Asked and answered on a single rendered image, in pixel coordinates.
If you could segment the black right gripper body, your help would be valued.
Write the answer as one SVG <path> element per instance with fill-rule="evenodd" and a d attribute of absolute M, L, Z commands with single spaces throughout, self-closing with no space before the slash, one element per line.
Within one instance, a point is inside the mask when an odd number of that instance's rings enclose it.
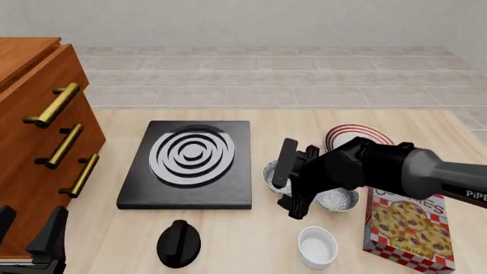
<path fill-rule="evenodd" d="M 292 169 L 291 193 L 294 198 L 314 198 L 318 193 L 340 188 L 333 179 L 329 155 L 297 156 Z"/>

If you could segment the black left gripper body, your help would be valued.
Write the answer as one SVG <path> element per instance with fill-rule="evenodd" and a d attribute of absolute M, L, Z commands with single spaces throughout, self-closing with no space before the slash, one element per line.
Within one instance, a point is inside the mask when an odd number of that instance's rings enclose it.
<path fill-rule="evenodd" d="M 0 274 L 63 274 L 65 253 L 32 253 L 27 263 L 0 262 Z"/>

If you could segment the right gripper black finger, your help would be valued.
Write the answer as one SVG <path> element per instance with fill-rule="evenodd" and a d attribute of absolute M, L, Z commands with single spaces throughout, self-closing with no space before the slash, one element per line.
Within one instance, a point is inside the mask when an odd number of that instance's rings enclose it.
<path fill-rule="evenodd" d="M 320 149 L 314 145 L 308 145 L 305 151 L 296 151 L 295 163 L 306 164 L 320 156 Z"/>
<path fill-rule="evenodd" d="M 291 187 L 291 195 L 283 195 L 278 200 L 278 205 L 288 211 L 288 216 L 296 220 L 302 220 L 307 216 L 311 203 L 318 194 L 316 189 L 305 187 Z"/>

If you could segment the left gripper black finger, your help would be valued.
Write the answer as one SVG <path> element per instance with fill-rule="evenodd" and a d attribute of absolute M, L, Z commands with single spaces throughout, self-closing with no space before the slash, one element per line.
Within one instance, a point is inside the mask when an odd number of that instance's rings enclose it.
<path fill-rule="evenodd" d="M 65 257 L 65 228 L 68 210 L 56 206 L 43 228 L 28 244 L 26 251 L 32 257 Z"/>
<path fill-rule="evenodd" d="M 16 219 L 17 212 L 10 206 L 4 205 L 0 207 L 0 246 L 5 239 L 8 230 Z"/>

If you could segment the patterned black bowl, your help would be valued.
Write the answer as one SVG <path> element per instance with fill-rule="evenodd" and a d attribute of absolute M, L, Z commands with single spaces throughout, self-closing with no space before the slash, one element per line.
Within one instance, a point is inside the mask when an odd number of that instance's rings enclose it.
<path fill-rule="evenodd" d="M 282 189 L 276 189 L 272 184 L 272 179 L 275 173 L 275 168 L 277 166 L 277 160 L 270 161 L 263 168 L 263 179 L 267 187 L 274 193 L 280 193 L 283 195 L 291 196 L 291 181 L 287 179 L 286 185 Z"/>
<path fill-rule="evenodd" d="M 322 209 L 335 214 L 350 212 L 359 203 L 358 191 L 348 191 L 343 188 L 333 189 L 318 193 L 314 198 Z"/>

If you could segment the white plate with red rings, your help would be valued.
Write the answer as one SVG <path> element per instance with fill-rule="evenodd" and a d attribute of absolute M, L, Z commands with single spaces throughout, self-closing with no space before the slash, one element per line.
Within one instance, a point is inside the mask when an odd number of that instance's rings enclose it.
<path fill-rule="evenodd" d="M 355 137 L 370 139 L 381 145 L 394 145 L 393 140 L 379 129 L 366 125 L 346 123 L 337 125 L 328 131 L 323 139 L 324 149 L 331 151 L 353 140 Z"/>

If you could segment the flat black stove plate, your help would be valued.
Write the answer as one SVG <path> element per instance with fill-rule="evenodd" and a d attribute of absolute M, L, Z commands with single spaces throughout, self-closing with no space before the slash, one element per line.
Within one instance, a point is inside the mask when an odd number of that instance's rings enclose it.
<path fill-rule="evenodd" d="M 118 209 L 251 209 L 250 123 L 152 120 Z"/>

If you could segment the small white ramekin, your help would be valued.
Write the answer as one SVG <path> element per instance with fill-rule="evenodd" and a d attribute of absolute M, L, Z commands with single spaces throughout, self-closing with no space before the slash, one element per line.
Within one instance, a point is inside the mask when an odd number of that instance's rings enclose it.
<path fill-rule="evenodd" d="M 310 226 L 298 235 L 298 254 L 309 269 L 326 269 L 338 256 L 335 237 L 325 228 Z"/>

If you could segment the printed cookie box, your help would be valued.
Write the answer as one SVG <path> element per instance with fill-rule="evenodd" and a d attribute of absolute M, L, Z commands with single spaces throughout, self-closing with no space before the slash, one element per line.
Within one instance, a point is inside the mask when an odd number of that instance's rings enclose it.
<path fill-rule="evenodd" d="M 424 274 L 452 274 L 444 197 L 414 200 L 368 187 L 363 250 Z"/>

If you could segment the round black stove knob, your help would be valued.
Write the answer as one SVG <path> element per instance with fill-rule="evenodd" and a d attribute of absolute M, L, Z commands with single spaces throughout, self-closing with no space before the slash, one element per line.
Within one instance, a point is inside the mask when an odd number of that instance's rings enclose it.
<path fill-rule="evenodd" d="M 159 260 L 171 269 L 191 264 L 201 250 L 199 232 L 184 220 L 176 220 L 162 232 L 156 251 Z"/>

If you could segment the wooden cabinet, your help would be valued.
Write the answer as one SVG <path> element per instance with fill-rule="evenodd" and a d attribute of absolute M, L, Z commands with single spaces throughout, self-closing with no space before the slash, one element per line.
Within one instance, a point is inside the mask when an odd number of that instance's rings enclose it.
<path fill-rule="evenodd" d="M 62 44 L 56 37 L 0 37 L 0 93 L 25 75 L 35 63 L 49 54 L 51 47 Z M 0 257 L 7 260 L 24 260 L 30 257 Z"/>

